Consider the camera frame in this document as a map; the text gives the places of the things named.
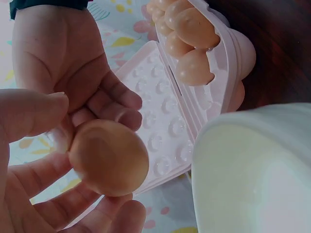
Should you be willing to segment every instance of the tablecloth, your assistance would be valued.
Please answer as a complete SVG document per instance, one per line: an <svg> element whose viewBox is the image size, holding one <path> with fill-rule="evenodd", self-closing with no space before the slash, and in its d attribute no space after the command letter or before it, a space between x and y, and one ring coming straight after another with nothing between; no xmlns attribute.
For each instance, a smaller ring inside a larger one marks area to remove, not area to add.
<svg viewBox="0 0 311 233"><path fill-rule="evenodd" d="M95 0L88 5L98 24L108 63L113 71L118 70L148 40L156 40L155 25L146 12L146 3L147 0ZM0 87L15 88L11 61L14 21L9 20L7 3L0 4L0 21ZM45 135L21 139L12 143L10 149L10 165L28 163L53 151ZM53 198L78 182L80 180L72 170L32 198L31 202L38 203ZM185 175L143 193L136 199L147 209L144 233L197 232L191 185Z"/></svg>

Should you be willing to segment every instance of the pink flower print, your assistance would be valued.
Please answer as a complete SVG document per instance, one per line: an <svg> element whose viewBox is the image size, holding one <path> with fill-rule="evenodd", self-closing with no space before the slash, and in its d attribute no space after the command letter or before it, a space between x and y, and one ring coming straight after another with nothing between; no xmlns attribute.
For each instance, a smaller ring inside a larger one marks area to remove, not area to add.
<svg viewBox="0 0 311 233"><path fill-rule="evenodd" d="M137 33L148 33L148 40L157 40L155 23L152 21L151 15L148 14L146 5L141 7L141 13L146 20L138 21L134 24L134 31Z"/></svg>

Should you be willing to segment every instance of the egg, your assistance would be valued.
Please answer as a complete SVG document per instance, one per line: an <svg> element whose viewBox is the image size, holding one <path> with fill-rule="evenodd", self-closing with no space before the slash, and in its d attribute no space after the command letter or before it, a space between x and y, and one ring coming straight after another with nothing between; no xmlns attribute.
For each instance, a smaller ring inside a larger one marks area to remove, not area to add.
<svg viewBox="0 0 311 233"><path fill-rule="evenodd" d="M215 75L209 71L205 50L192 50L182 56L176 66L176 78L189 86L206 85Z"/></svg>
<svg viewBox="0 0 311 233"><path fill-rule="evenodd" d="M245 97L245 88L243 83L240 81L236 87L235 92L231 96L230 104L227 112L235 112L242 105Z"/></svg>
<svg viewBox="0 0 311 233"><path fill-rule="evenodd" d="M160 17L158 21L155 24L156 29L164 36L167 36L172 32L172 29L170 29L165 21L164 21L164 16Z"/></svg>
<svg viewBox="0 0 311 233"><path fill-rule="evenodd" d="M102 119L78 127L69 160L90 189L109 197L135 191L149 169L142 140L129 128Z"/></svg>
<svg viewBox="0 0 311 233"><path fill-rule="evenodd" d="M155 8L154 12L152 13L152 21L156 23L162 16L164 16L164 11L160 10L159 8Z"/></svg>
<svg viewBox="0 0 311 233"><path fill-rule="evenodd" d="M196 8L180 12L175 18L174 28L181 40L198 49L209 49L220 42L214 26Z"/></svg>
<svg viewBox="0 0 311 233"><path fill-rule="evenodd" d="M166 11L166 9L176 0L154 0L155 5L160 8L162 11Z"/></svg>
<svg viewBox="0 0 311 233"><path fill-rule="evenodd" d="M176 32L171 32L166 39L165 50L170 56L178 59L187 52L194 50L194 47L183 42Z"/></svg>
<svg viewBox="0 0 311 233"><path fill-rule="evenodd" d="M174 30L174 23L175 23L175 18L176 16L188 9L193 7L193 5L188 2L187 0L177 0L176 2L174 2L173 4L171 4L165 11L164 14L164 20L167 24L167 26L169 26L171 29Z"/></svg>
<svg viewBox="0 0 311 233"><path fill-rule="evenodd" d="M146 9L147 9L147 12L152 15L152 13L155 11L156 9L156 5L154 3L154 1L150 1L147 5L146 5Z"/></svg>

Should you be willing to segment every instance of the plastic egg tray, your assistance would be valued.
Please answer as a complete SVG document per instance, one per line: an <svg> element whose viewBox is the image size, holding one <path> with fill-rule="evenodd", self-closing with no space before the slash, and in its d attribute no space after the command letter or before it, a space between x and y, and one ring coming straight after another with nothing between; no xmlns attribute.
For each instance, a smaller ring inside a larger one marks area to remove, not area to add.
<svg viewBox="0 0 311 233"><path fill-rule="evenodd" d="M190 0L215 27L220 43L207 51L213 81L187 86L174 78L177 60L165 53L166 37L150 41L116 75L143 101L138 135L149 153L150 168L135 195L156 187L191 166L201 128L221 113L236 111L244 99L242 79L253 69L256 53L249 39L202 0Z"/></svg>

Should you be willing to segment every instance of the fingernail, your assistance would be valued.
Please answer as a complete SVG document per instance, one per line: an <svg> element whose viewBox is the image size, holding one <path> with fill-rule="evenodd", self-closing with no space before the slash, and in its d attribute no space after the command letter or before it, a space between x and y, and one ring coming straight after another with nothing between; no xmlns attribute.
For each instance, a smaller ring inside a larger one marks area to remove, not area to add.
<svg viewBox="0 0 311 233"><path fill-rule="evenodd" d="M48 139L53 143L53 147L59 153L66 153L68 150L68 138L59 128L46 132Z"/></svg>
<svg viewBox="0 0 311 233"><path fill-rule="evenodd" d="M62 91L62 92L55 92L55 93L52 93L52 94L49 94L50 97L54 98L54 97L59 97L59 96L64 96L65 93Z"/></svg>

